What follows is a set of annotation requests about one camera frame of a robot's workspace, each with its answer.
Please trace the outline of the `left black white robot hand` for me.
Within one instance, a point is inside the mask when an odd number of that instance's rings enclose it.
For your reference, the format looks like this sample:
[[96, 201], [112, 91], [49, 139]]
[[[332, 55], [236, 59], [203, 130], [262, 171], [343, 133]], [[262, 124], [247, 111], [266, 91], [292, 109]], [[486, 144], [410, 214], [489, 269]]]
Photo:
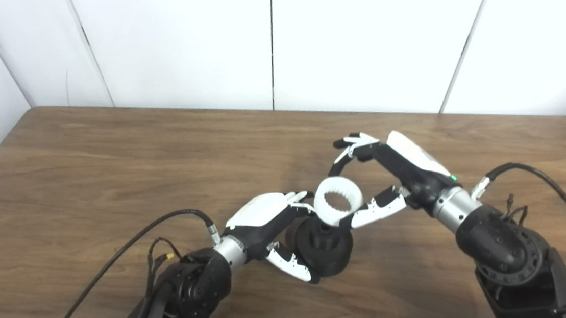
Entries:
[[214, 250], [223, 256], [231, 272], [253, 260], [267, 260], [283, 273], [318, 284], [320, 276], [277, 240], [297, 218], [316, 215], [313, 206], [305, 202], [313, 196], [310, 191], [298, 191], [254, 197], [226, 222]]

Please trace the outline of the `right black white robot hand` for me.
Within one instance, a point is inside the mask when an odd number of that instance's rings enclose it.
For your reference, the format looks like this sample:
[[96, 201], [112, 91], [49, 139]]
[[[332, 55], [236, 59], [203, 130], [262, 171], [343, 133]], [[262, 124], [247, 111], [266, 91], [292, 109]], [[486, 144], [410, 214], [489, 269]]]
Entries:
[[365, 133], [351, 133], [334, 141], [333, 146], [342, 153], [333, 162], [329, 177], [340, 175], [353, 159], [376, 160], [400, 181], [400, 186], [389, 187], [341, 218], [340, 229], [357, 229], [406, 207], [430, 214], [444, 192], [461, 187], [450, 171], [400, 132], [391, 131], [385, 142]]

